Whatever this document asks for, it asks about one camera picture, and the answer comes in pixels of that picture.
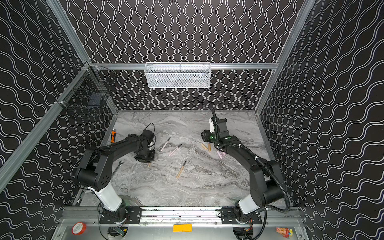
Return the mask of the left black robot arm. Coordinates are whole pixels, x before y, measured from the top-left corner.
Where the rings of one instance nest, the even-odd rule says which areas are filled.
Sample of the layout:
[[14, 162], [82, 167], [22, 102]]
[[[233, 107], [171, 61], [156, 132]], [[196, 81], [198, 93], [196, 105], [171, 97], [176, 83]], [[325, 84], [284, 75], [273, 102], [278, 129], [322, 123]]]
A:
[[75, 180], [92, 191], [101, 203], [102, 215], [114, 223], [127, 220], [126, 204], [114, 190], [111, 180], [113, 164], [123, 156], [134, 153], [140, 163], [151, 163], [155, 157], [156, 136], [152, 131], [143, 130], [140, 135], [130, 134], [125, 139], [88, 150], [75, 173]]

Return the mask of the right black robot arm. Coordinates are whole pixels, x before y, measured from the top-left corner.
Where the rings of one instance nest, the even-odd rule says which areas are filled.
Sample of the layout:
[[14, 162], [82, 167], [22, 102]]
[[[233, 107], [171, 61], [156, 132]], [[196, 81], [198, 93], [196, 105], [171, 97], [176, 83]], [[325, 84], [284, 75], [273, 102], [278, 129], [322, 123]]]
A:
[[227, 119], [211, 117], [210, 128], [201, 133], [205, 143], [212, 143], [221, 153], [233, 157], [249, 173], [249, 194], [235, 203], [237, 221], [248, 221], [252, 215], [272, 209], [287, 214], [291, 203], [283, 181], [280, 165], [259, 157], [246, 147], [239, 138], [231, 136], [227, 129]]

